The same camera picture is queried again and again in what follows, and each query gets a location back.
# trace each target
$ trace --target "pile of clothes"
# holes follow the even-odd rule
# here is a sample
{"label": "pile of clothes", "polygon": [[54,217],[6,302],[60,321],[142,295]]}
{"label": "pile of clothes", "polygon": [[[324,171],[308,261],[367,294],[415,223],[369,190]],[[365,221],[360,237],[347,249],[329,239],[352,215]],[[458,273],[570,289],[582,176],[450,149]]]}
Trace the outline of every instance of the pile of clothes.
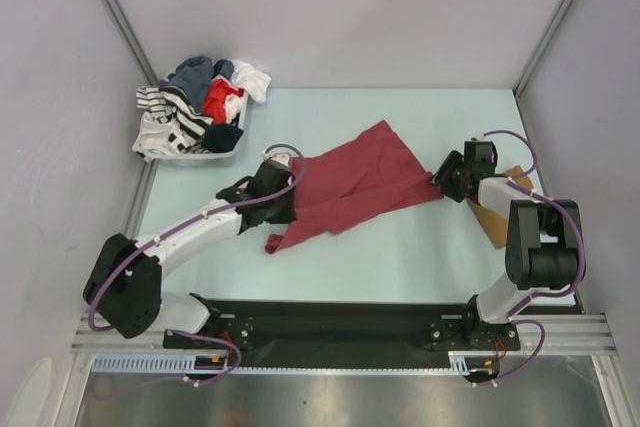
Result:
{"label": "pile of clothes", "polygon": [[231,152],[243,134],[238,122],[246,96],[262,104],[270,82],[239,60],[187,59],[159,86],[136,92],[136,106],[145,113],[133,150],[145,158]]}

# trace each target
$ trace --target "white table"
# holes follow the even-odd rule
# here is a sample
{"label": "white table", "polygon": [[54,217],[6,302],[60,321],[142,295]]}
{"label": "white table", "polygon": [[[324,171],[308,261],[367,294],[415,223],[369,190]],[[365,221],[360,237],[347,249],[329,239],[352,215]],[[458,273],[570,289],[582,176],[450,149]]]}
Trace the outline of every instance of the white table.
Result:
{"label": "white table", "polygon": [[[152,233],[199,211],[216,192],[253,175],[262,150],[277,142],[316,156],[386,120],[427,169],[450,150],[493,129],[524,135],[509,90],[275,89],[250,105],[240,153],[228,163],[156,173],[141,233]],[[496,142],[499,170],[530,165],[525,146]],[[532,176],[540,187],[537,175]],[[381,215],[337,236],[324,234],[267,255],[263,225],[212,245],[173,273],[165,289],[228,300],[465,303],[505,270],[471,209],[449,199]],[[573,298],[539,299],[573,305]]]}

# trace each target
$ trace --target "gray garment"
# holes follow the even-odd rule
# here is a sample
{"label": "gray garment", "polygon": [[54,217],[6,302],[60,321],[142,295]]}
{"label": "gray garment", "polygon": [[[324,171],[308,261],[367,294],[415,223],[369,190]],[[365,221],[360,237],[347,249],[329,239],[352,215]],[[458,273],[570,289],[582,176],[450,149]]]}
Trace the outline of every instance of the gray garment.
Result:
{"label": "gray garment", "polygon": [[207,97],[211,79],[213,78],[213,64],[209,57],[198,56],[182,62],[176,70],[165,80],[159,82],[160,87],[178,87],[193,107],[196,114],[202,113],[204,100]]}
{"label": "gray garment", "polygon": [[231,76],[233,75],[233,62],[230,60],[221,59],[213,66],[213,76],[217,77],[221,75],[229,82],[231,82]]}

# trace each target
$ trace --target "white vent strip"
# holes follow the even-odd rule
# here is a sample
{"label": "white vent strip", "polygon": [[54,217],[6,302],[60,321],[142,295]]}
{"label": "white vent strip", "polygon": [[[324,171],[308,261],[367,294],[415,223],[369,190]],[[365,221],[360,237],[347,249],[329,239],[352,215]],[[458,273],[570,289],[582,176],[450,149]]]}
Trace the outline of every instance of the white vent strip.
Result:
{"label": "white vent strip", "polygon": [[[195,368],[197,355],[192,354],[100,354],[96,357],[92,371],[109,373],[144,374],[210,374],[217,369]],[[451,367],[436,369],[296,369],[271,367],[240,367],[238,374],[279,375],[415,375],[448,376],[468,375],[464,357],[450,355]]]}

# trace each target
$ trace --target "navy blue garment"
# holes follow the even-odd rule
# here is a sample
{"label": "navy blue garment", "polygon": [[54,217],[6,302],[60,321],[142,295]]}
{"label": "navy blue garment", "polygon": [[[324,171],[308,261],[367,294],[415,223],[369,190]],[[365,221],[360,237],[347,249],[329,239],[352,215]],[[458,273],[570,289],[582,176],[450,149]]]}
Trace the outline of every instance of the navy blue garment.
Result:
{"label": "navy blue garment", "polygon": [[201,114],[212,78],[213,64],[211,59],[198,56],[185,60],[167,76],[167,80],[161,80],[159,84],[160,87],[180,88],[189,99],[189,104],[195,113]]}
{"label": "navy blue garment", "polygon": [[221,75],[229,82],[231,82],[231,75],[233,74],[233,62],[230,60],[221,59],[213,66],[213,76],[217,77]]}
{"label": "navy blue garment", "polygon": [[202,138],[202,147],[215,154],[231,152],[244,130],[231,124],[211,124]]}

